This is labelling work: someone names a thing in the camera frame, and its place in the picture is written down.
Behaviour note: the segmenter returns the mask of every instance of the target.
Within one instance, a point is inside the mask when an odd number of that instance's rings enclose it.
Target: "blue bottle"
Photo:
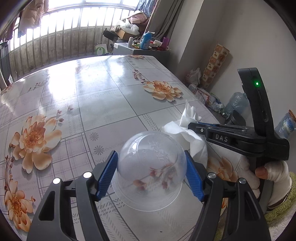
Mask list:
[[[142,38],[142,42],[141,42],[141,46],[140,46],[140,49],[149,49],[149,45],[150,45],[150,40],[152,38],[152,32],[147,32],[143,35],[143,38]]]

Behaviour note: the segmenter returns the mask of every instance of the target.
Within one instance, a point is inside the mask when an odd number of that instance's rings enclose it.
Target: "floral pattern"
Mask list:
[[[47,152],[53,149],[61,140],[62,132],[55,130],[57,122],[63,122],[62,111],[56,116],[46,119],[44,115],[30,116],[23,125],[22,131],[16,132],[9,144],[13,148],[15,160],[23,158],[22,167],[27,173],[33,170],[33,164],[38,170],[44,170],[52,162]]]
[[[6,166],[4,169],[5,196],[4,204],[8,209],[9,220],[14,222],[17,229],[25,232],[29,231],[31,220],[28,213],[33,213],[32,203],[35,202],[33,196],[31,199],[25,199],[25,193],[17,189],[17,181],[14,181],[11,174],[14,157],[5,157]]]
[[[130,57],[136,58],[136,59],[144,59],[145,58],[143,55],[130,55]]]
[[[134,70],[133,70],[133,78],[134,78],[135,80],[139,80],[139,79],[141,79],[141,80],[145,80],[145,79],[143,78],[142,74],[141,74],[137,69],[134,69]]]
[[[36,83],[35,86],[34,86],[34,88],[31,88],[31,87],[29,88],[28,92],[31,91],[31,90],[35,90],[38,87],[42,87],[42,86],[46,85],[47,82],[48,82],[48,79],[45,80],[45,81]]]
[[[231,162],[226,157],[221,157],[218,161],[214,157],[208,157],[207,171],[214,172],[222,180],[236,182],[238,179],[237,172],[233,169]],[[228,204],[228,198],[224,198],[222,202],[222,211]]]
[[[101,145],[94,148],[94,153],[97,155],[102,155],[104,151],[105,149]]]
[[[146,81],[143,88],[152,93],[152,97],[158,100],[166,99],[169,102],[180,98],[182,91],[178,88],[173,88],[168,82],[165,81]]]
[[[91,134],[89,135],[89,138],[90,138],[92,141],[96,141],[96,140],[99,139],[99,135],[98,135],[98,133],[93,132],[93,133],[91,133]]]
[[[0,93],[4,94],[7,93],[10,89],[12,88],[12,84],[10,84],[9,86],[7,86],[5,89],[3,89]]]

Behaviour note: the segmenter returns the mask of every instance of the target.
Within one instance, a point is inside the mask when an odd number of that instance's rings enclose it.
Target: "small bottle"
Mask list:
[[[128,47],[132,47],[133,46],[133,37],[130,37],[128,40]]]
[[[154,34],[154,32],[148,31],[147,33],[145,33],[143,35],[140,49],[146,49],[146,50],[149,49],[149,45],[150,45],[150,40],[152,38],[152,34]]]
[[[291,110],[285,114],[282,120],[279,122],[274,131],[281,138],[288,139],[290,134],[296,129],[296,117]]]

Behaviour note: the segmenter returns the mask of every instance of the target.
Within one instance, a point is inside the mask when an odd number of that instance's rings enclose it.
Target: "green mat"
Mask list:
[[[287,213],[289,208],[296,201],[296,174],[293,172],[290,172],[290,177],[292,179],[292,188],[290,190],[290,193],[289,193],[287,199],[281,205],[279,205],[278,207],[273,209],[271,212],[265,214],[265,219],[266,219],[268,226],[270,226],[270,224],[272,224],[276,220],[279,220],[283,216],[285,216],[285,214]],[[222,239],[223,230],[224,230],[224,228],[218,228],[216,230],[214,241],[219,241]]]

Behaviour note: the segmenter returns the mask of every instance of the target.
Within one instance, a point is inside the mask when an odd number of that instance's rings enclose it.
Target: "silver screw head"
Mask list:
[[[217,175],[216,175],[215,173],[213,173],[213,172],[209,172],[209,173],[207,174],[207,176],[208,176],[209,178],[211,178],[211,179],[214,179],[214,178],[217,177]]]
[[[244,178],[240,178],[240,179],[239,179],[239,183],[240,183],[240,184],[246,184],[247,181],[246,181],[246,179],[244,179]]]

